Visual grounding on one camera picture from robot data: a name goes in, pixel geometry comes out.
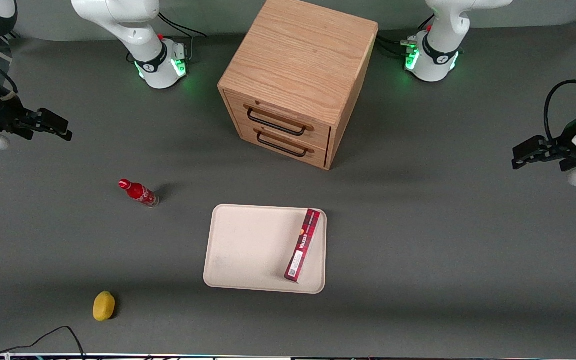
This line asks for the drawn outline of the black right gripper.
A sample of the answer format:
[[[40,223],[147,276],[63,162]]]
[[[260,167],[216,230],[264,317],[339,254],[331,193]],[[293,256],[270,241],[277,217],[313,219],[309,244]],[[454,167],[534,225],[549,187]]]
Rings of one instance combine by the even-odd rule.
[[[46,108],[36,112],[26,109],[18,96],[0,96],[0,133],[11,133],[30,141],[40,129],[70,142],[73,132],[68,130],[69,122]],[[7,138],[0,136],[0,142]]]

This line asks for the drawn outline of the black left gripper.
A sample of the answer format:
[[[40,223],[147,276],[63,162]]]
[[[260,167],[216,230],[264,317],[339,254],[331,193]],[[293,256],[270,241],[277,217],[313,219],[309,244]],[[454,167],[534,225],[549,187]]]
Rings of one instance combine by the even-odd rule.
[[[559,161],[560,171],[566,173],[576,168],[576,119],[570,121],[558,137],[553,137],[548,114],[544,114],[546,137],[537,135],[512,148],[512,169],[519,170],[528,164]]]

